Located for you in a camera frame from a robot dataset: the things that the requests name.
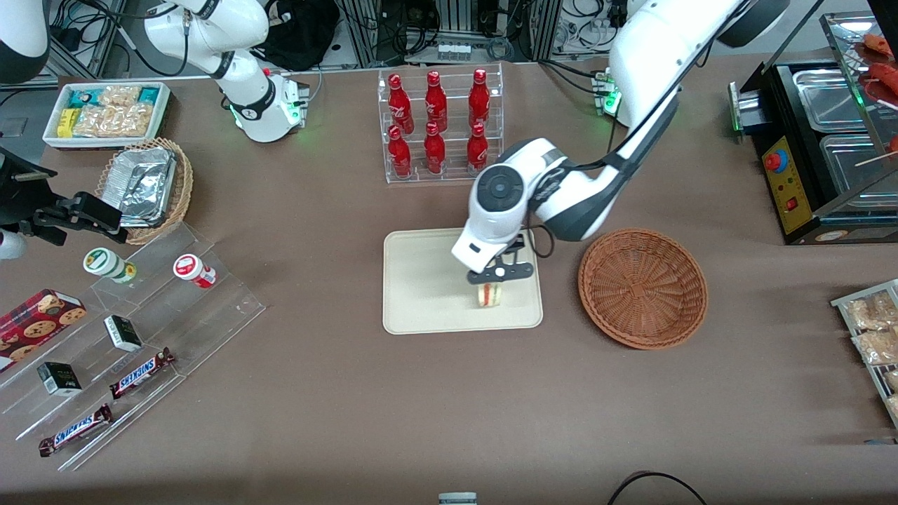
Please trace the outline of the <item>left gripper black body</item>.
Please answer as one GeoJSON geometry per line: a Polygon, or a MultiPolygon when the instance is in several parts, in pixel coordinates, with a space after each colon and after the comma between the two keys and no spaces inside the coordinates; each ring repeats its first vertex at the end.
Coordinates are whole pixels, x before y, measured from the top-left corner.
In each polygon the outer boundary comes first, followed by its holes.
{"type": "Polygon", "coordinates": [[[513,243],[510,246],[507,246],[507,249],[504,249],[499,255],[495,258],[495,272],[497,276],[502,276],[502,265],[504,263],[519,263],[523,262],[519,260],[519,255],[521,250],[525,249],[527,246],[525,237],[522,234],[519,234],[516,239],[513,240],[513,243]]]}

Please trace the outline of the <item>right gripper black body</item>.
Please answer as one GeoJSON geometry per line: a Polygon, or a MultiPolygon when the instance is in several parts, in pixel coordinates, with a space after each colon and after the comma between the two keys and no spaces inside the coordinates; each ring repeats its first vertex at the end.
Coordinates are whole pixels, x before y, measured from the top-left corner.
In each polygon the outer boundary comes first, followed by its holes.
{"type": "Polygon", "coordinates": [[[37,166],[3,147],[1,154],[1,226],[29,220],[35,211],[57,203],[48,183],[57,176],[54,170],[37,166]]]}

